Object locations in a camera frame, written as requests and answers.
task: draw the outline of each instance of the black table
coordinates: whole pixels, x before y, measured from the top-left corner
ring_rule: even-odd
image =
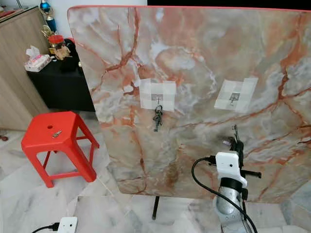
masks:
[[[62,72],[61,65],[61,61],[52,61],[40,72],[27,71],[47,107],[94,112],[82,69]]]

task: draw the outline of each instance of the wooden cabinet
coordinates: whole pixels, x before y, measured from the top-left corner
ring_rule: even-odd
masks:
[[[43,24],[38,7],[0,23],[0,128],[26,130],[34,116],[48,111],[24,68],[30,45],[48,53]]]

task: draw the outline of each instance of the red plastic stool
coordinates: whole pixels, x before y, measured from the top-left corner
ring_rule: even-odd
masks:
[[[76,137],[78,128],[85,136]],[[80,149],[77,140],[88,139],[91,142],[89,161]],[[22,149],[48,188],[53,187],[52,180],[65,177],[83,176],[87,182],[96,179],[93,169],[94,147],[99,144],[88,130],[81,117],[73,112],[40,114],[33,118],[21,142]],[[51,150],[66,153],[76,166],[76,172],[49,176],[45,170]],[[44,164],[37,158],[39,152],[48,151]]]

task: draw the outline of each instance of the black metal leg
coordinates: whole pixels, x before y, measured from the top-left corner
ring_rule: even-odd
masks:
[[[159,204],[159,196],[155,197],[155,205],[154,205],[154,212],[152,213],[152,220],[156,219],[156,211],[157,211],[157,205]]]

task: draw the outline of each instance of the red border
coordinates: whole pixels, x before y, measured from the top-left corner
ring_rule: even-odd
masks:
[[[297,10],[297,9],[279,9],[279,8],[259,8],[259,7],[231,7],[231,6],[147,6],[147,5],[77,5],[70,7],[70,9],[75,8],[85,8],[85,7],[114,7],[114,8],[124,8],[124,7],[138,7],[138,8],[206,8],[206,9],[240,9],[240,10],[264,10],[264,11],[299,11],[299,12],[311,12],[311,10]]]

